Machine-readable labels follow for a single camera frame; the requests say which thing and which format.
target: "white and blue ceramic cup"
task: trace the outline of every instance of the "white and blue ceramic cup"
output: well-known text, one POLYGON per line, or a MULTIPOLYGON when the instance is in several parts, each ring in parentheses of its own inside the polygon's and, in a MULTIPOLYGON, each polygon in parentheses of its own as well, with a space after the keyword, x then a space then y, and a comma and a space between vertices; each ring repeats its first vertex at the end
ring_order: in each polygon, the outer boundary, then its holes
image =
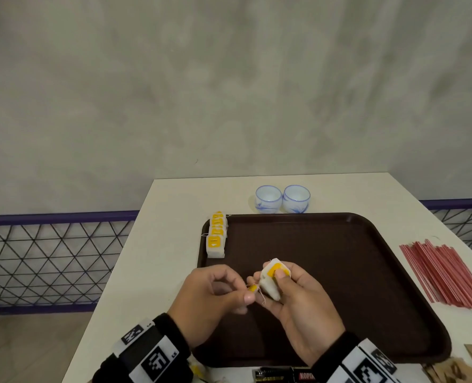
POLYGON ((282 196, 284 209, 289 213, 303 213, 307 211, 310 201, 310 192, 301 185, 288 185, 282 196))
POLYGON ((282 205, 282 192, 272 185, 262 185, 255 191, 254 205, 259 213, 275 213, 282 205))

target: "red coffee stirrer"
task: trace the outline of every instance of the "red coffee stirrer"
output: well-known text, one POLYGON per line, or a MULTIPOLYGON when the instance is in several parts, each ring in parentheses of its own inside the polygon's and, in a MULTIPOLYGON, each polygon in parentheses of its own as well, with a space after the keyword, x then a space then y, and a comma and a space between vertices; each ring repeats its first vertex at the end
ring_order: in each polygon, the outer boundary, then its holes
POLYGON ((453 247, 427 239, 399 247, 430 302, 472 309, 472 273, 453 247))

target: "cup rim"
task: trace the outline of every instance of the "cup rim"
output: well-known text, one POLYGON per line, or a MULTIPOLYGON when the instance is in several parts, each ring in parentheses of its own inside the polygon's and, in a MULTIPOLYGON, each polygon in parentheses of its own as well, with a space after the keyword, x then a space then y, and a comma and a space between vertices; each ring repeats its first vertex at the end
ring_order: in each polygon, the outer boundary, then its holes
POLYGON ((291 200, 292 202, 303 203, 303 202, 309 201, 309 199, 310 199, 310 191, 309 191, 307 188, 305 188, 303 185, 291 184, 291 185, 286 186, 286 188, 284 188, 284 196, 285 196, 286 198, 288 198, 288 200, 291 200), (287 191, 287 189, 288 189, 289 187, 302 187, 303 189, 305 189, 305 190, 309 193, 309 197, 308 197, 307 199, 305 199, 305 200, 295 200, 295 199, 291 199, 289 196, 287 196, 287 195, 285 194, 285 191, 287 191))
POLYGON ((278 188, 277 188, 276 186, 274 186, 274 185, 269 185, 269 184, 267 184, 267 185, 262 185, 262 186, 258 187, 258 188, 255 190, 255 197, 258 198, 259 200, 261 200, 262 202, 273 203, 273 202, 276 202, 277 200, 279 200, 279 199, 282 198, 282 191, 281 191, 280 189, 278 189, 278 188), (275 199, 275 200, 264 200, 264 199, 261 199, 261 198, 258 196, 258 191, 259 191, 259 189, 261 189, 261 188, 263 188, 263 187, 272 187, 272 188, 277 189, 277 190, 280 192, 280 196, 277 197, 277 199, 275 199))

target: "white table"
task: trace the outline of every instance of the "white table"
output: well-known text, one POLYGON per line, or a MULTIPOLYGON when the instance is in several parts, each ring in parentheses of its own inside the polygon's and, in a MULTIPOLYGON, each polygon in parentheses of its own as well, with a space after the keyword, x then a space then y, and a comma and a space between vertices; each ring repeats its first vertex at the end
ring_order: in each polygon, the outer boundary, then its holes
MULTIPOLYGON (((282 190, 289 184, 306 186, 312 194, 309 212, 354 212, 368 218, 421 291, 400 244, 428 238, 453 246, 472 271, 472 251, 388 173, 155 180, 63 382, 90 380, 128 328, 166 311, 196 267, 201 226, 210 213, 256 212, 253 195, 263 184, 282 190)), ((441 303, 432 307, 449 331, 453 355, 472 365, 463 346, 472 344, 472 310, 441 303)), ((250 370, 219 369, 212 375, 251 382, 250 370)), ((400 365, 399 378, 428 382, 418 365, 400 365)))

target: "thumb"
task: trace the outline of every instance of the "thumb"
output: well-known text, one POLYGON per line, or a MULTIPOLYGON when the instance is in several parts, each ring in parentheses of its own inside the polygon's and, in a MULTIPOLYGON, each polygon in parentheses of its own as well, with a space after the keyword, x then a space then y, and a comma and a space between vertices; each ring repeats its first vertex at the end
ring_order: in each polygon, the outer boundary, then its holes
POLYGON ((280 290, 282 290, 282 293, 285 296, 293 297, 302 290, 302 287, 293 281, 289 276, 286 276, 282 269, 277 269, 274 276, 277 280, 280 290))
POLYGON ((218 298, 222 300, 224 315, 242 306, 250 305, 255 301, 255 295, 248 290, 236 290, 223 296, 218 296, 218 298))

